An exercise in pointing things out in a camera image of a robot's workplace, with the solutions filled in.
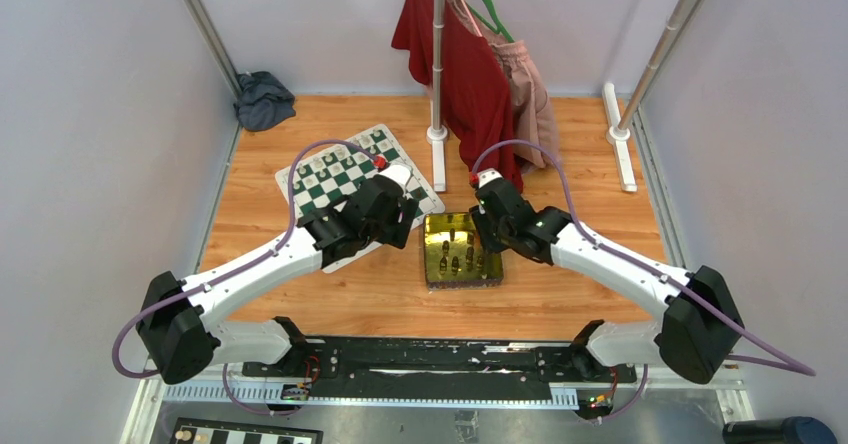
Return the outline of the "yellow metal tin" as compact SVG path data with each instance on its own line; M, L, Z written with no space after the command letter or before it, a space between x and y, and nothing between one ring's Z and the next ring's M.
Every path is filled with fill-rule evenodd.
M501 256L486 252L470 213L429 214L423 223L425 281L429 291L498 287L504 279ZM468 247L474 262L466 265Z

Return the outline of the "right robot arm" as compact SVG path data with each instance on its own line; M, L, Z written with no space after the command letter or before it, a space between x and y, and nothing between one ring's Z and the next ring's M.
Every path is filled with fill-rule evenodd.
M739 340L742 320L723 276L648 259L589 229L556 207L540 211L513 183L488 169L472 180L470 212L484 249L512 250L531 261L577 272L628 298L650 320L594 320L573 339L571 367L596 381L611 367L665 365L681 378L709 383Z

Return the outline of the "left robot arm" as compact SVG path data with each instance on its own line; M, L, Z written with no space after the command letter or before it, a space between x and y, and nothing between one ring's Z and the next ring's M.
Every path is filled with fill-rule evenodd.
M300 276L354 257L373 243L405 247L417 202L406 196L412 178L391 165L349 196L300 218L274 240L211 271L178 279L153 278L132 327L167 384L194 378L210 365L269 364L283 377L298 375L306 350L294 327L280 319L232 322L247 303Z

